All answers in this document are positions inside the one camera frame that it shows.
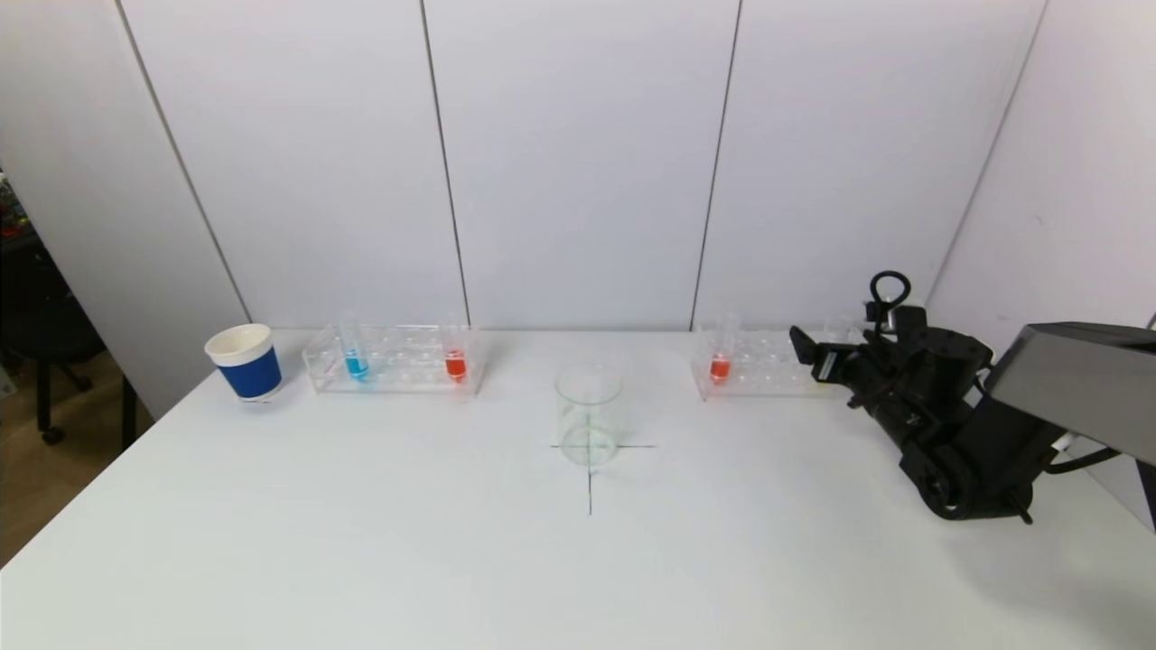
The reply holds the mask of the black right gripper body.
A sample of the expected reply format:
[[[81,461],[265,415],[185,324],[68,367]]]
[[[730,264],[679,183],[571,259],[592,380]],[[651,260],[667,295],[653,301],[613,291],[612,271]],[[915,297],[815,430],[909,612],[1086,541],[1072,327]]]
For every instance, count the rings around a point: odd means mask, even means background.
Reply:
[[[896,342],[818,344],[812,376],[820,384],[851,391],[849,406],[874,406],[899,382],[901,346]]]

